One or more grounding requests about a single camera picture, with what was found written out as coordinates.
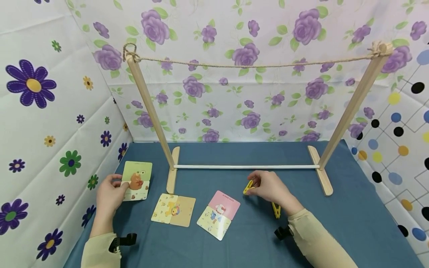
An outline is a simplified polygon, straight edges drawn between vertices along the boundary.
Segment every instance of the wooden post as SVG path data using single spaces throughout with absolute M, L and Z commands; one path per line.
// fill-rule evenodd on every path
M 378 46 L 378 50 L 381 53 L 390 53 L 393 51 L 392 44 L 382 43 Z M 371 89 L 375 79 L 377 78 L 378 74 L 380 73 L 381 69 L 383 68 L 383 65 L 386 63 L 388 58 L 389 56 L 376 57 L 373 58 L 369 63 L 359 85 L 357 86 L 353 96 L 350 99 L 349 104 L 347 105 L 347 108 L 343 113 L 343 116 L 340 119 L 340 122 L 335 128 L 335 131 L 332 134 L 332 137 L 329 140 L 325 151 L 323 152 L 322 157 L 320 158 L 320 161 L 318 163 L 320 165 L 320 170 L 323 170 L 325 168 L 326 163 L 328 162 L 329 158 L 331 157 L 332 153 L 334 152 L 335 148 L 343 137 L 345 131 L 348 129 L 351 121 L 353 120 L 354 115 L 356 114 L 357 110 L 365 99 L 367 93 Z
M 130 67 L 131 73 L 133 74 L 134 80 L 136 81 L 137 88 L 139 89 L 140 95 L 142 96 L 143 102 L 146 106 L 148 114 L 152 120 L 152 123 L 157 133 L 158 139 L 161 143 L 162 150 L 164 151 L 165 157 L 167 158 L 168 165 L 170 170 L 174 170 L 174 160 L 171 154 L 170 148 L 168 148 L 167 139 L 165 138 L 164 131 L 160 120 L 158 118 L 157 112 L 155 111 L 154 104 L 152 103 L 151 96 L 148 91 L 145 79 L 143 78 L 142 71 L 138 63 L 134 62 L 134 59 L 131 55 L 126 57 L 128 66 Z

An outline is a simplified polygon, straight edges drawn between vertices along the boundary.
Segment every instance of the flower center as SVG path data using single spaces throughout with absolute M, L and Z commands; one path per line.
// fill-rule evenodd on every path
M 38 93 L 42 90 L 42 85 L 36 79 L 28 79 L 26 85 L 29 90 L 35 93 Z
M 47 250 L 48 250 L 48 249 L 50 249 L 51 247 L 53 247 L 53 246 L 54 246 L 54 244 L 55 244 L 55 240 L 54 240 L 54 239 L 49 240 L 49 241 L 46 243 L 46 249 L 47 249 Z
M 9 221 L 12 221 L 13 219 L 15 219 L 15 217 L 16 217 L 16 212 L 11 211 L 8 214 L 6 214 L 6 217 L 4 218 L 4 220 L 9 222 Z

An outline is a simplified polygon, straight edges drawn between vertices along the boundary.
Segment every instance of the green flower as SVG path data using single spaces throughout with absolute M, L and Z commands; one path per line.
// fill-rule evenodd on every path
M 81 164 L 79 163 L 81 159 L 82 157 L 78 155 L 78 152 L 76 150 L 74 150 L 73 153 L 67 151 L 66 157 L 62 157 L 60 159 L 60 163 L 63 164 L 60 167 L 60 172 L 65 172 L 65 177 L 68 177 L 70 173 L 72 175 L 76 174 L 76 169 L 81 167 Z
M 61 46 L 57 41 L 52 41 L 52 47 L 54 48 L 55 51 L 61 52 Z
M 91 176 L 91 178 L 88 180 L 88 189 L 91 191 L 95 188 L 95 186 L 98 183 L 98 177 L 97 174 L 94 174 Z

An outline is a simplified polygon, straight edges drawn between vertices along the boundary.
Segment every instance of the rope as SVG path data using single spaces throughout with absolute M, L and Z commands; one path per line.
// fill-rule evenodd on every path
M 393 52 L 387 52 L 382 53 L 379 49 L 379 45 L 381 42 L 372 42 L 372 47 L 368 48 L 368 50 L 371 51 L 371 53 L 367 56 L 363 57 L 354 57 L 349 59 L 340 59 L 340 60 L 328 60 L 328 61 L 316 61 L 316 62 L 304 62 L 304 63 L 291 63 L 291 64 L 280 64 L 280 65 L 251 65 L 251 66 L 243 66 L 243 65 L 218 65 L 218 64 L 212 64 L 212 63 L 192 63 L 192 62 L 185 62 L 185 61 L 178 61 L 178 60 L 162 60 L 162 59 L 155 59 L 155 58 L 149 58 L 149 57 L 141 57 L 136 53 L 137 46 L 133 43 L 126 43 L 124 45 L 123 53 L 122 53 L 122 59 L 125 61 L 125 57 L 127 55 L 131 55 L 133 57 L 134 62 L 141 62 L 142 60 L 150 60 L 150 61 L 158 61 L 158 62 L 168 62 L 168 63 L 177 63 L 177 64 L 184 64 L 184 65 L 194 65 L 194 66 L 206 66 L 206 67 L 216 67 L 216 68 L 277 68 L 277 67 L 288 67 L 288 66 L 297 66 L 297 65 L 320 65 L 325 63 L 338 63 L 338 62 L 351 62 L 351 61 L 357 61 L 357 60 L 370 60 L 377 57 L 386 57 L 392 55 Z M 128 45 L 134 46 L 133 51 L 129 51 L 127 49 Z

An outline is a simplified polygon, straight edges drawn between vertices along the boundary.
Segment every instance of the yellow dot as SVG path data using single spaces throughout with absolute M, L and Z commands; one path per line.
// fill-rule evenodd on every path
M 54 239 L 49 240 L 49 241 L 47 242 L 47 244 L 46 244 L 46 249 L 47 249 L 47 250 L 48 250 L 48 249 L 50 249 L 51 247 L 53 247 L 53 246 L 54 246 L 54 244 L 55 244 L 55 240 L 54 240 Z
M 26 82 L 27 88 L 32 92 L 40 92 L 42 90 L 42 85 L 36 79 L 28 79 Z
M 423 133 L 423 140 L 429 143 L 429 132 Z
M 403 157 L 407 156 L 408 155 L 408 147 L 404 146 L 404 145 L 399 146 L 398 153 L 399 153 L 399 155 L 402 155 Z
M 398 104 L 400 100 L 401 95 L 398 92 L 392 92 L 392 94 L 388 98 L 389 104 L 391 105 Z
M 366 160 L 366 158 L 368 157 L 367 155 L 366 155 L 366 152 L 365 151 L 359 151 L 359 154 L 357 155 L 357 157 L 359 158 L 359 160 Z
M 406 210 L 408 210 L 408 211 L 413 210 L 413 204 L 411 204 L 410 201 L 408 201 L 406 199 L 402 199 L 401 204 Z
M 380 163 L 383 160 L 383 156 L 380 152 L 374 152 L 372 154 L 372 160 L 376 163 Z

